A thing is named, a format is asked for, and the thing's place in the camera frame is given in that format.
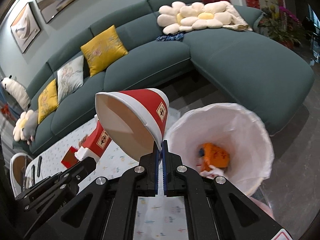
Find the red white paper cup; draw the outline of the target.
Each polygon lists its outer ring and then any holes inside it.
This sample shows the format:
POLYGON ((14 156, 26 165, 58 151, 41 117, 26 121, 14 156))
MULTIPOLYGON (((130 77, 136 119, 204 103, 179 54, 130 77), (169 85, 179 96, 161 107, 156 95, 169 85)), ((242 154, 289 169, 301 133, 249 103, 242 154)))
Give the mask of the red white paper cup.
POLYGON ((95 130, 86 138, 84 143, 75 153, 75 157, 79 161, 91 157, 98 163, 111 141, 112 139, 97 119, 95 130))
POLYGON ((99 92, 95 95, 95 110, 109 137, 135 161, 154 147, 162 149, 169 99, 161 90, 99 92))

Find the orange plastic wrapper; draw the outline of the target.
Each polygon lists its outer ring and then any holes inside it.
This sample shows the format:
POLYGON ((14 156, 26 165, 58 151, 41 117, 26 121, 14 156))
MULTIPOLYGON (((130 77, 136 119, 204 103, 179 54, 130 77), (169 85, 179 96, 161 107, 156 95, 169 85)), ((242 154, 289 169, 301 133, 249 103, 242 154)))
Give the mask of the orange plastic wrapper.
POLYGON ((210 142, 200 145, 199 156, 201 161, 201 172, 211 171, 214 168, 225 169, 230 163, 229 153, 210 142))

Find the white trash bag bin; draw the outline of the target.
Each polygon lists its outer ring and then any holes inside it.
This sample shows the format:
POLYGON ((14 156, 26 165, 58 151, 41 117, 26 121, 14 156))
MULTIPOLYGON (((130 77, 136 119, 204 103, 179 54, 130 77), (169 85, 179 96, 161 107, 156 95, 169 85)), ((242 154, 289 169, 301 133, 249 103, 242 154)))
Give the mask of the white trash bag bin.
POLYGON ((166 132, 171 153, 196 171, 199 149, 212 143, 227 151, 230 163, 224 176, 246 196, 253 195, 272 171, 274 151, 261 119, 236 103, 214 103, 188 111, 166 132))

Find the red envelope with gold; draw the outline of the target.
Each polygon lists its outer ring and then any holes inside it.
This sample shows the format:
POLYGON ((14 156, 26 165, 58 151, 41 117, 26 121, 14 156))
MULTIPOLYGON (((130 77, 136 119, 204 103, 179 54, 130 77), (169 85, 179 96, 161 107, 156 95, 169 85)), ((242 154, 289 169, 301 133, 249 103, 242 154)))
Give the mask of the red envelope with gold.
POLYGON ((71 146, 64 157, 61 160, 61 164, 65 168, 71 168, 74 166, 79 160, 76 158, 75 153, 77 152, 77 149, 71 146))

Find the black remote control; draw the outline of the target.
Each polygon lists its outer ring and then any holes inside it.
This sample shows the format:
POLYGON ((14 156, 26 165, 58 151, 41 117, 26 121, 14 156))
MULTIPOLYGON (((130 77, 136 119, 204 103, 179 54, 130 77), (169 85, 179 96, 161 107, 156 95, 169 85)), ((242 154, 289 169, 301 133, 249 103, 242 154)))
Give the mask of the black remote control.
POLYGON ((41 163, 42 163, 42 156, 38 157, 38 162, 37 162, 37 177, 39 178, 41 175, 41 163))
POLYGON ((31 186, 35 185, 35 165, 31 167, 31 179, 30 179, 31 186))

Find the brown patterned scrunchie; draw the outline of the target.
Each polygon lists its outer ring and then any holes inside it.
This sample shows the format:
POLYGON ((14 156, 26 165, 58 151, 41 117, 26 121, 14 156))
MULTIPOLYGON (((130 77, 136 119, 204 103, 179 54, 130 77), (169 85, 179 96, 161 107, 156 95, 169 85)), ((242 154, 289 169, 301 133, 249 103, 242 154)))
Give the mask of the brown patterned scrunchie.
POLYGON ((88 137, 88 135, 86 134, 86 135, 78 142, 78 146, 79 146, 79 147, 81 147, 81 146, 84 144, 84 142, 86 141, 87 137, 88 137))

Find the pink round stool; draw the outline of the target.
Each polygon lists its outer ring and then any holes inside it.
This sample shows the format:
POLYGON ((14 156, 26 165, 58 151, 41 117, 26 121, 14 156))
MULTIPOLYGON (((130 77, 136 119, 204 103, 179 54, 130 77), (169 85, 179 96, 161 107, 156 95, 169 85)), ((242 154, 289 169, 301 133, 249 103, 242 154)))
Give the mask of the pink round stool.
POLYGON ((253 197, 250 197, 250 200, 252 202, 254 202, 259 208, 261 208, 266 214, 268 214, 272 219, 274 219, 273 211, 269 206, 258 201, 257 199, 255 199, 253 197))

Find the white flower pillow left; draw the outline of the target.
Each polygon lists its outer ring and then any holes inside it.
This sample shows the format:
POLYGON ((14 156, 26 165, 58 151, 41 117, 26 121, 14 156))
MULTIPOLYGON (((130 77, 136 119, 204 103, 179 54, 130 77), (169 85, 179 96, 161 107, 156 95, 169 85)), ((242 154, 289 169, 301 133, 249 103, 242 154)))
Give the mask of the white flower pillow left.
POLYGON ((25 124, 27 123, 28 119, 33 114, 33 110, 28 110, 26 112, 22 112, 18 120, 16 121, 15 127, 13 129, 13 136, 14 141, 18 142, 20 140, 25 140, 25 137, 23 135, 23 129, 25 127, 25 124))

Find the grey plush toy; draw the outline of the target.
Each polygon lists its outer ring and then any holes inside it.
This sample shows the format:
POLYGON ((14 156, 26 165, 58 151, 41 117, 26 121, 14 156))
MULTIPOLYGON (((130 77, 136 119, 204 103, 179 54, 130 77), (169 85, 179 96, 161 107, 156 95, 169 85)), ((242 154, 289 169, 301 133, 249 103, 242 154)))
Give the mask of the grey plush toy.
POLYGON ((26 122, 22 128, 22 140, 26 141, 28 145, 31 145, 31 143, 35 140, 39 111, 29 110, 25 117, 26 122))

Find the yellow embroidered cushion left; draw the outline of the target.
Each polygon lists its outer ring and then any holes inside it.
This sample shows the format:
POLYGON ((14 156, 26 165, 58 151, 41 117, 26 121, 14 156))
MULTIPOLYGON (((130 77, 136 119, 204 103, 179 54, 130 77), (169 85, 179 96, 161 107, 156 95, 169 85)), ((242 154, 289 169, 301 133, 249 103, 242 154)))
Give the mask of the yellow embroidered cushion left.
POLYGON ((56 79, 52 80, 38 97, 38 124, 59 106, 56 79))

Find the yellow embroidered cushion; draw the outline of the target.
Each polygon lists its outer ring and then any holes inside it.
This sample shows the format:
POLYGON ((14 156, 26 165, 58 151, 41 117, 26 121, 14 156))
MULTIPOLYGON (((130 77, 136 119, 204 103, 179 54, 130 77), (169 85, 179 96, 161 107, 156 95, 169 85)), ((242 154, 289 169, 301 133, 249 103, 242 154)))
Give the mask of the yellow embroidered cushion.
POLYGON ((112 63, 128 54, 112 25, 80 47, 89 67, 90 77, 102 72, 112 63))
POLYGON ((38 97, 38 124, 59 106, 56 79, 52 80, 38 97))

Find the white embroidered cushion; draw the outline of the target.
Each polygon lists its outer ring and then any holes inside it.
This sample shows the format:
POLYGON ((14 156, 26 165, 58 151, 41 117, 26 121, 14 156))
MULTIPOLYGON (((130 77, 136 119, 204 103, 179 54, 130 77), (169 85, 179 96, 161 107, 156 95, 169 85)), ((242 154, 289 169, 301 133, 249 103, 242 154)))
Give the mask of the white embroidered cushion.
POLYGON ((60 104, 84 84, 84 56, 73 57, 57 71, 57 97, 60 104))

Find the white flower pillow right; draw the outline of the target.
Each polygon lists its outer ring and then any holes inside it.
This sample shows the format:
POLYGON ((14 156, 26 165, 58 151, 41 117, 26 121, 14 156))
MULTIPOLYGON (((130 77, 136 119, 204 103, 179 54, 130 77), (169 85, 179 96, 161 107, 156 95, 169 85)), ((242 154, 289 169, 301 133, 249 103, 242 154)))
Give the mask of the white flower pillow right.
POLYGON ((158 12, 157 24, 163 28, 165 35, 207 28, 252 30, 235 7, 226 1, 208 4, 194 2, 191 5, 175 1, 171 6, 161 6, 158 12))

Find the potted plant with flowers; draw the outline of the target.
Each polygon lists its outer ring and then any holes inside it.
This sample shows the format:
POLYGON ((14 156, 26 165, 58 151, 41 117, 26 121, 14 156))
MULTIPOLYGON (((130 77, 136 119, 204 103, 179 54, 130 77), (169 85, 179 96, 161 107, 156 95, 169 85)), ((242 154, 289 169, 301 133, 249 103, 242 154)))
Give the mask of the potted plant with flowers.
POLYGON ((274 5, 263 7, 263 17, 258 27, 267 31, 267 36, 272 40, 284 45, 289 49, 300 47, 303 37, 303 27, 300 20, 288 9, 279 6, 278 10, 274 5))

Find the framed wall painting left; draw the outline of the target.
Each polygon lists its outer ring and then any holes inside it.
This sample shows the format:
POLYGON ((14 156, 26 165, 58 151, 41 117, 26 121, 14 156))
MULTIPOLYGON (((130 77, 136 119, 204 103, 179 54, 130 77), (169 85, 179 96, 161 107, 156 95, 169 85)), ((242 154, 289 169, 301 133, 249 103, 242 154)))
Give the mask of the framed wall painting left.
POLYGON ((22 54, 26 52, 33 40, 39 35, 41 28, 28 2, 12 22, 10 29, 22 54))

